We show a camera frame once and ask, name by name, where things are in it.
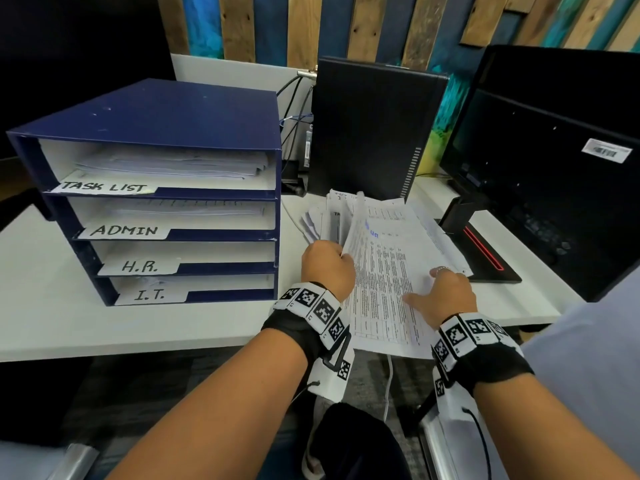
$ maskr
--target monitor stand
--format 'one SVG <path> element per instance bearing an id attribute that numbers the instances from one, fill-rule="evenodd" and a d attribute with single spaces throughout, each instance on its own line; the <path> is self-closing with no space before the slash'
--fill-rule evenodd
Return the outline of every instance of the monitor stand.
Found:
<path id="1" fill-rule="evenodd" d="M 456 197 L 440 220 L 440 227 L 467 259 L 475 283 L 521 283 L 522 278 L 496 252 L 484 237 L 469 224 L 476 210 L 482 210 L 473 195 Z"/>

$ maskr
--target blue file organizer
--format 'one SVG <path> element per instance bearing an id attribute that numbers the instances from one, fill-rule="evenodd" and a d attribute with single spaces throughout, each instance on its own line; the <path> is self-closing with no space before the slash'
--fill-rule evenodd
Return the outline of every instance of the blue file organizer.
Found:
<path id="1" fill-rule="evenodd" d="M 275 92 L 146 79 L 8 135 L 106 305 L 276 298 L 282 149 Z M 260 152 L 269 164 L 258 177 L 246 180 L 107 178 L 78 173 L 74 167 L 74 161 L 95 151 L 140 145 L 165 152 L 193 149 L 238 156 Z M 150 193 L 136 193 L 140 185 Z M 123 188 L 134 191 L 119 194 Z M 125 219 L 130 226 L 118 221 L 107 211 L 111 209 L 107 202 L 118 204 L 107 201 L 113 198 L 206 201 L 206 205 L 241 201 L 264 209 L 255 216 L 185 217 L 183 223 L 169 224 L 162 216 L 145 217 L 151 222 L 157 218 L 162 230 L 158 232 L 158 226 L 148 222 L 132 230 L 135 224 L 130 221 L 137 217 Z M 162 266 L 153 259 L 154 253 L 161 255 Z M 148 279 L 140 281 L 140 276 Z"/>

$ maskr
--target white shoe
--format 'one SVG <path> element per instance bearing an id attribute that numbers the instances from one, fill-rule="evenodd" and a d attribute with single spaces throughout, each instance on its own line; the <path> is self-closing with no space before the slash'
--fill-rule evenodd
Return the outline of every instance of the white shoe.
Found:
<path id="1" fill-rule="evenodd" d="M 329 399 L 320 396 L 316 397 L 316 403 L 314 404 L 314 423 L 311 427 L 311 433 L 309 434 L 307 450 L 305 451 L 304 457 L 302 457 L 302 475 L 304 475 L 307 480 L 322 480 L 324 478 L 324 470 L 322 465 L 320 465 L 320 460 L 311 456 L 309 449 L 311 448 L 311 443 L 314 440 L 320 421 L 322 421 L 325 412 L 332 404 L 334 404 L 334 402 L 329 401 Z"/>

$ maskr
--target hand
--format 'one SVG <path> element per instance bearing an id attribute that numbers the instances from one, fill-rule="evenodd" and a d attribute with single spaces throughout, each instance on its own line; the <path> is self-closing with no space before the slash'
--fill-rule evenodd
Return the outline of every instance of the hand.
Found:
<path id="1" fill-rule="evenodd" d="M 407 293 L 403 298 L 421 313 L 432 329 L 436 330 L 444 320 L 456 313 L 478 311 L 476 295 L 471 291 L 471 283 L 464 274 L 443 267 L 434 268 L 429 274 L 436 278 L 430 293 Z"/>
<path id="2" fill-rule="evenodd" d="M 356 269 L 348 254 L 340 257 L 342 246 L 332 241 L 316 241 L 302 254 L 302 281 L 322 283 L 343 302 L 356 284 Z"/>

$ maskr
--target person's right arm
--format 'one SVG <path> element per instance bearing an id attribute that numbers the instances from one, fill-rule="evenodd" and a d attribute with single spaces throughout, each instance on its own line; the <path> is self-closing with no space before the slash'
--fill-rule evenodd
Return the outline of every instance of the person's right arm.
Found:
<path id="1" fill-rule="evenodd" d="M 437 273 L 428 295 L 405 301 L 434 329 L 454 314 L 477 311 L 468 279 L 449 270 Z M 478 382 L 473 393 L 511 480 L 639 479 L 532 374 Z"/>

